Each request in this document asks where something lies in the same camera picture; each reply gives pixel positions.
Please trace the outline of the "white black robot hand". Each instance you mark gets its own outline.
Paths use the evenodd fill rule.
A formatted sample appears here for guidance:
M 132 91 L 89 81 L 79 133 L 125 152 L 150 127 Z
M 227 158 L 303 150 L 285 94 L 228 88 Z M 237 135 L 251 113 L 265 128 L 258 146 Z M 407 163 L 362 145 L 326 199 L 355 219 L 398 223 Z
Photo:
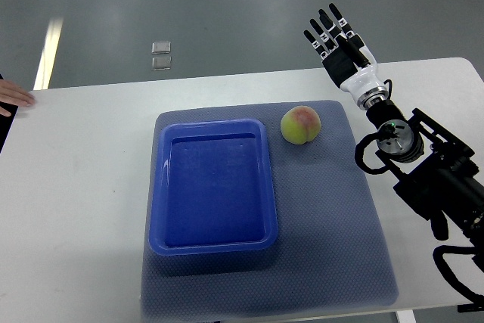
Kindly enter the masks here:
M 313 18 L 309 21 L 318 39 L 308 30 L 303 34 L 323 60 L 330 79 L 337 88 L 349 93 L 358 107 L 371 107 L 389 99 L 389 89 L 377 76 L 377 62 L 369 48 L 334 3 L 329 4 L 329 9 L 336 22 L 319 9 L 324 28 Z

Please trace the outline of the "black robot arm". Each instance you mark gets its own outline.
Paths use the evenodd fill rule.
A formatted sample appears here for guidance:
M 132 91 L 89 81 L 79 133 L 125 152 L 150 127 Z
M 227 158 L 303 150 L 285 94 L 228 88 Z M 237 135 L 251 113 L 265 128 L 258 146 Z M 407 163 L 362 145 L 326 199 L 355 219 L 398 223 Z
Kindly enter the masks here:
M 422 110 L 406 118 L 392 101 L 392 80 L 377 76 L 377 62 L 335 4 L 319 10 L 305 37 L 321 58 L 335 86 L 352 96 L 376 131 L 355 147 L 357 166 L 369 175 L 391 172 L 396 194 L 429 221 L 436 240 L 447 241 L 453 221 L 470 242 L 468 247 L 443 244 L 433 251 L 436 268 L 468 303 L 459 312 L 483 309 L 483 296 L 459 281 L 445 256 L 471 256 L 483 267 L 483 186 L 473 150 Z

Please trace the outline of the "person's hand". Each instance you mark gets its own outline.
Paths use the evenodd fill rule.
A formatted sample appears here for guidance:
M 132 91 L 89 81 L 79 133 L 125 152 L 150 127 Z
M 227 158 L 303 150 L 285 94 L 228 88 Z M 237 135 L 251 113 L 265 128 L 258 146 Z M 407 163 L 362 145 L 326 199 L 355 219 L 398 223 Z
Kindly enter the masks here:
M 36 103 L 32 94 L 12 81 L 1 79 L 1 102 L 17 107 L 30 107 Z

